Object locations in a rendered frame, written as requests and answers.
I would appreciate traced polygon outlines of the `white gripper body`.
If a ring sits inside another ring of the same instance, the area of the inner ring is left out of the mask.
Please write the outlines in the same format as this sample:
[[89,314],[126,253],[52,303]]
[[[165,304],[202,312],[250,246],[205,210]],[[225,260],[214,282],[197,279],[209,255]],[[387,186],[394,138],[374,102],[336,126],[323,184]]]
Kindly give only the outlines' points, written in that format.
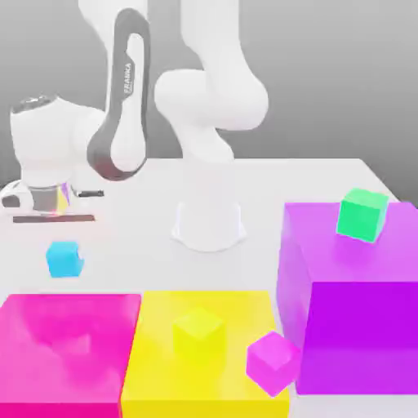
[[11,232],[97,232],[96,218],[92,214],[14,215]]

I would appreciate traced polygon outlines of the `small cyan cube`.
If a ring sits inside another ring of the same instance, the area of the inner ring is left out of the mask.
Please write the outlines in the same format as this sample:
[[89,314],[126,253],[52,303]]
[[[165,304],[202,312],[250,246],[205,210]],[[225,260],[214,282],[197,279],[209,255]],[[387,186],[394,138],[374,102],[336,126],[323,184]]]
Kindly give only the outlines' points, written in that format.
[[46,258],[53,278],[75,278],[80,275],[84,259],[75,241],[54,241],[47,249]]

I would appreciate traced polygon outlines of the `small yellow cube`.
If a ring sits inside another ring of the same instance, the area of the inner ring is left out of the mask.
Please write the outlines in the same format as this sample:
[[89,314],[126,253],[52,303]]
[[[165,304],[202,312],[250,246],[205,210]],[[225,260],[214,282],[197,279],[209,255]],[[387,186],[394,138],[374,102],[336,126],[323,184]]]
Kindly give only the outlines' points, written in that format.
[[195,307],[172,323],[175,353],[189,361],[208,362],[226,351],[225,320],[203,307]]

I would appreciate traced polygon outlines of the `small magenta cube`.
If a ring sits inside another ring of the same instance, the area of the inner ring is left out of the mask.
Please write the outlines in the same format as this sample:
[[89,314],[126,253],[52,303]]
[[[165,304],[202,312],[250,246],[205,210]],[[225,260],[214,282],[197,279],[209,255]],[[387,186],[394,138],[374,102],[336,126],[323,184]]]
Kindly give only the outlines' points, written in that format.
[[270,331],[247,347],[247,375],[270,397],[276,397],[295,381],[300,370],[301,349]]

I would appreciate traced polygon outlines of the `small green cube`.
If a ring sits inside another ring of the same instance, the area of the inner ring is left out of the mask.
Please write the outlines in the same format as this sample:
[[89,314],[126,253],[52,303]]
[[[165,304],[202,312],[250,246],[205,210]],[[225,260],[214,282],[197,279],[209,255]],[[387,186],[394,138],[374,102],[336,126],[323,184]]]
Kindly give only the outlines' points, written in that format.
[[385,224],[389,197],[367,189],[351,189],[342,199],[336,232],[363,242],[375,242]]

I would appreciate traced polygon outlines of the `large pink box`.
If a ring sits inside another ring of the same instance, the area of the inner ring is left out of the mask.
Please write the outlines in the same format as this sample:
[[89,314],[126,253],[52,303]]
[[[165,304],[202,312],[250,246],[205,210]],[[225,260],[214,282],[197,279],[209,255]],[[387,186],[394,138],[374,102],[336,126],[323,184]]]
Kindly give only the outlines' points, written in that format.
[[139,294],[11,294],[0,306],[0,418],[122,418]]

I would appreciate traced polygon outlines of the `large yellow box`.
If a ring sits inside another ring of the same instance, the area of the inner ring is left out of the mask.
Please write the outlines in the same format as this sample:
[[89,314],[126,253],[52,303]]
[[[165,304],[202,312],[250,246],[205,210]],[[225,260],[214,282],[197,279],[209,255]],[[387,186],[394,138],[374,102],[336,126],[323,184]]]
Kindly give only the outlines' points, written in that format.
[[[225,331],[204,360],[181,319],[201,308]],[[247,347],[274,330],[267,291],[146,291],[122,389],[122,418],[288,418],[289,392],[270,397],[246,373]]]

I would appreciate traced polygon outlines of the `large purple box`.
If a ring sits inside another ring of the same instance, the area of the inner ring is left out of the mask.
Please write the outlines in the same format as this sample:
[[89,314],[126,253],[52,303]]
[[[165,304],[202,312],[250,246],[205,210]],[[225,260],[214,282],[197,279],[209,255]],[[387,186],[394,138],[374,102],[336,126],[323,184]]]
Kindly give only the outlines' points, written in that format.
[[418,394],[418,208],[389,205],[374,243],[336,233],[333,202],[284,207],[276,300],[301,349],[299,394]]

